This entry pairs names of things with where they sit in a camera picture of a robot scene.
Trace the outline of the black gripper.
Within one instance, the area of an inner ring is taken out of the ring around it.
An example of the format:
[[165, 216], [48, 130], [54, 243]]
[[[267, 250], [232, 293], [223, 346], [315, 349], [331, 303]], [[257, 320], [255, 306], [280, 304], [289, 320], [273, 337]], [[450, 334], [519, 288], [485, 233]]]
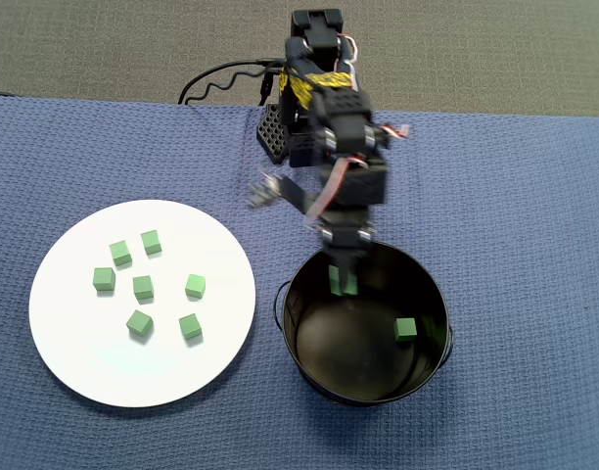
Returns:
[[[327, 253], [366, 251], [373, 242], [374, 234], [371, 211], [367, 206], [336, 206], [321, 214], [321, 241]], [[331, 293], [358, 294], [354, 257], [332, 257]]]

